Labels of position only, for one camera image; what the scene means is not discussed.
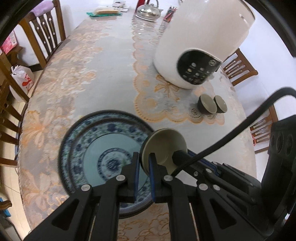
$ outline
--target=small bowl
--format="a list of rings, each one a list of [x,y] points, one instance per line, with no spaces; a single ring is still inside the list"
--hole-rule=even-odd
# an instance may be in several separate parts
[[[212,115],[217,113],[217,105],[211,96],[202,94],[197,102],[198,110],[204,115]]]
[[[144,172],[149,176],[149,154],[155,153],[157,164],[165,166],[168,174],[177,168],[173,163],[173,153],[182,150],[187,152],[184,137],[175,129],[164,128],[151,133],[140,150],[140,163]]]
[[[225,113],[227,111],[227,105],[220,95],[216,95],[214,101],[217,105],[217,113]]]

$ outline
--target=white kitchen appliance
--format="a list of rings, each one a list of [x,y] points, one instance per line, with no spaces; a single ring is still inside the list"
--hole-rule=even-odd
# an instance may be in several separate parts
[[[243,0],[186,0],[159,41],[154,65],[167,81],[193,89],[238,49],[254,21]]]

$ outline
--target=blue and white plate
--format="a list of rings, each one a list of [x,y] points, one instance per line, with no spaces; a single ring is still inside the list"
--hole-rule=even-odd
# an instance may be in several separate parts
[[[59,173],[67,192],[71,194],[85,183],[104,184],[120,174],[152,131],[136,116],[114,110],[95,112],[77,121],[59,151]],[[150,204],[150,180],[140,167],[137,201],[121,203],[120,217],[136,214]]]

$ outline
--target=table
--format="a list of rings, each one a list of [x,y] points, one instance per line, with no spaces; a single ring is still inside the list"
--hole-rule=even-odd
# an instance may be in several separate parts
[[[82,116],[104,110],[130,112],[153,129],[171,127],[199,152],[244,118],[234,88],[222,69],[195,90],[180,89],[164,80],[152,64],[153,52],[165,30],[162,21],[138,19],[133,12],[83,21],[52,57],[30,99],[20,137],[20,190],[31,228],[55,210],[67,194],[58,176],[61,140]],[[200,115],[201,93],[222,96],[228,112]],[[256,176],[250,130],[207,157]],[[185,172],[179,177],[194,185]],[[134,217],[119,221],[119,240],[169,240],[166,204],[153,204]]]

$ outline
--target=beige bowl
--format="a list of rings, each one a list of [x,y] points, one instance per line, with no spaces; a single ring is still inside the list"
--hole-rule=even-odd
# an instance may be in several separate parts
[[[165,166],[168,174],[177,168],[173,163],[173,153],[182,150],[187,152],[187,145],[184,137],[175,129],[164,128],[154,131],[144,141],[140,151],[140,163],[147,175],[149,175],[150,153],[155,153],[157,163]]]

